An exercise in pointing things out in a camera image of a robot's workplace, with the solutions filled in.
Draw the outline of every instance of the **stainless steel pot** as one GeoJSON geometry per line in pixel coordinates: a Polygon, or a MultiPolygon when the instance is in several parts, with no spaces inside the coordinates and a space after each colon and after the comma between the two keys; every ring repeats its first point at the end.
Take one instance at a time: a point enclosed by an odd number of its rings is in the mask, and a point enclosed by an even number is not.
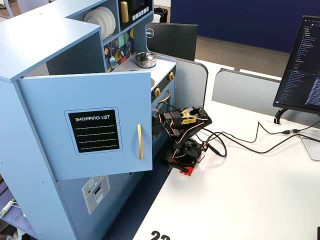
{"type": "Polygon", "coordinates": [[[153,68],[157,63],[157,55],[152,52],[143,51],[135,53],[133,56],[136,59],[138,67],[143,69],[153,68]]]}

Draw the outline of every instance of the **dell logo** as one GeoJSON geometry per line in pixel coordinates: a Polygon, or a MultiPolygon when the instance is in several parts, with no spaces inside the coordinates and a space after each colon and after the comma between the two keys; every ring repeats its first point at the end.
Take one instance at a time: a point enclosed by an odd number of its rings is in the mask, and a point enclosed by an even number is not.
{"type": "Polygon", "coordinates": [[[153,38],[154,35],[155,35],[155,32],[154,32],[154,30],[153,30],[152,28],[148,28],[148,29],[146,30],[146,37],[147,37],[148,39],[153,38]]]}

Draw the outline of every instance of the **number on desk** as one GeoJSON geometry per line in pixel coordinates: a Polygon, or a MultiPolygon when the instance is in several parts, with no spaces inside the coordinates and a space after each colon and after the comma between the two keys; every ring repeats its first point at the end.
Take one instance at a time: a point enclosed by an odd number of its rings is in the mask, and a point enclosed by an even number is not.
{"type": "Polygon", "coordinates": [[[161,239],[163,239],[163,240],[170,240],[170,237],[168,237],[167,235],[162,235],[161,239]]]}
{"type": "MultiPolygon", "coordinates": [[[[160,232],[158,232],[158,231],[153,231],[151,233],[151,235],[153,235],[153,236],[155,235],[155,237],[152,238],[151,240],[158,240],[160,238],[160,232]]],[[[168,237],[167,235],[162,235],[161,239],[162,240],[170,240],[170,237],[168,237]]]]}

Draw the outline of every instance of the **black monitor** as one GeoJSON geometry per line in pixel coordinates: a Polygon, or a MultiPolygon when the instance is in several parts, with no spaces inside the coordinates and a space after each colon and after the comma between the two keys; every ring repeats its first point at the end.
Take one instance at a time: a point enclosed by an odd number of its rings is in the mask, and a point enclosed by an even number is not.
{"type": "Polygon", "coordinates": [[[320,17],[303,16],[273,106],[320,115],[320,17]]]}
{"type": "Polygon", "coordinates": [[[148,49],[180,59],[195,60],[198,25],[148,23],[148,49]]]}

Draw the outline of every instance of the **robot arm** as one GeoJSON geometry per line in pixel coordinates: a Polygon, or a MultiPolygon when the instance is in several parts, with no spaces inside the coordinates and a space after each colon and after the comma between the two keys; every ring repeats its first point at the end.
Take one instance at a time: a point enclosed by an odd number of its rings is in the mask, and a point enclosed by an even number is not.
{"type": "Polygon", "coordinates": [[[172,143],[169,165],[190,176],[204,150],[204,144],[197,143],[191,137],[211,123],[211,118],[202,107],[188,107],[181,111],[158,113],[152,119],[152,133],[167,132],[172,143]]]}

